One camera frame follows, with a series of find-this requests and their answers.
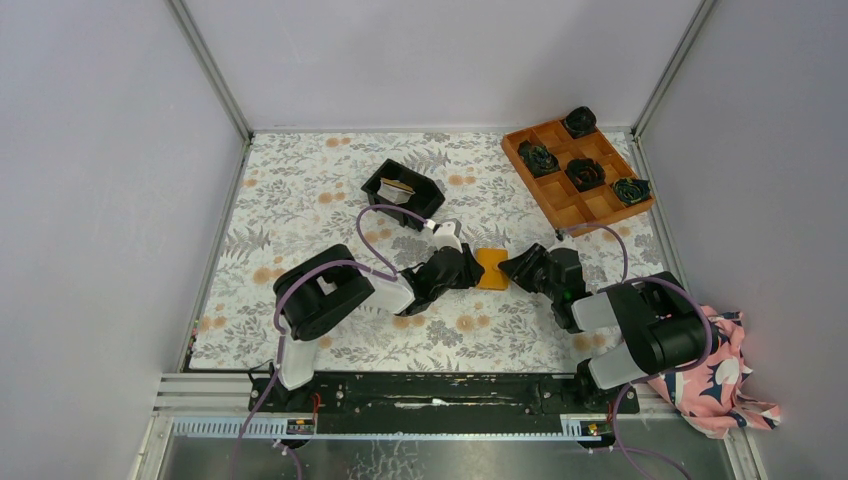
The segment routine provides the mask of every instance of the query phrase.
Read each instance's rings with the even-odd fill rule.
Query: floral tablecloth
[[[624,133],[608,132],[630,159]],[[336,243],[357,260],[381,267],[355,234],[368,204],[360,187],[392,158],[434,179],[445,202],[434,220],[457,218],[472,249],[499,247],[510,256],[534,242],[551,245],[553,229],[501,150],[495,133],[259,134],[253,144],[226,243],[189,368],[243,369],[274,357],[274,280]],[[630,251],[631,276],[662,270],[647,214],[617,223]],[[426,237],[372,212],[369,241],[398,268],[425,261]],[[570,240],[593,287],[621,276],[621,252],[607,232]],[[357,309],[320,339],[318,370],[571,372],[619,341],[605,329],[570,335],[553,321],[550,302],[510,285],[502,292],[449,291],[410,318]]]

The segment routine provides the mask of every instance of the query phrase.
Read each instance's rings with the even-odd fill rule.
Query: black open container
[[[362,191],[368,195],[368,203],[371,205],[395,205],[394,202],[390,202],[377,194],[380,190],[381,178],[409,185],[415,193],[406,203],[397,206],[411,210],[424,218],[429,219],[433,216],[445,201],[445,196],[436,186],[436,182],[389,158],[362,186]],[[418,231],[424,229],[421,222],[404,213],[394,210],[381,210],[381,212],[397,220],[403,227],[414,228]]]

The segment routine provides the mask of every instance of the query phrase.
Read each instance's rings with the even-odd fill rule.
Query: robotic hand
[[[498,267],[529,293],[551,300],[556,323],[569,333],[620,327],[624,342],[577,365],[578,396],[587,406],[608,403],[618,387],[697,360],[706,348],[706,330],[694,306],[667,285],[680,287],[669,272],[586,291],[575,250],[558,243],[534,244]],[[712,327],[713,348],[718,332]]]
[[[328,268],[294,291],[283,306],[281,318],[288,324],[279,376],[283,386],[294,390],[309,382],[314,373],[318,339],[333,329],[356,307],[376,307],[397,316],[426,310],[448,289],[471,288],[480,282],[483,267],[467,243],[459,241],[461,224],[451,220],[424,223],[432,232],[435,253],[419,265],[400,271],[396,281],[363,275],[349,266]],[[302,276],[337,260],[353,260],[344,245],[334,245],[286,272],[274,282],[277,302]]]

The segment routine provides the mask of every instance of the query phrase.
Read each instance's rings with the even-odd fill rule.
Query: gray floor
[[[733,478],[724,443],[709,440],[681,419],[623,420],[627,445],[682,462],[694,479]],[[164,479],[226,479],[235,440],[177,437]],[[639,478],[620,453],[588,455],[573,442],[312,441],[297,451],[304,479],[542,479]],[[683,478],[658,460],[640,464],[660,479]],[[295,467],[264,440],[244,441],[238,479],[292,479]]]

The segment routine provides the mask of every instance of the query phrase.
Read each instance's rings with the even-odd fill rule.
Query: pink fabric
[[[780,407],[739,391],[753,372],[742,356],[742,312],[718,314],[707,306],[702,309],[718,327],[718,350],[698,368],[662,375],[648,384],[710,438],[724,438],[733,427],[775,428],[780,423]]]

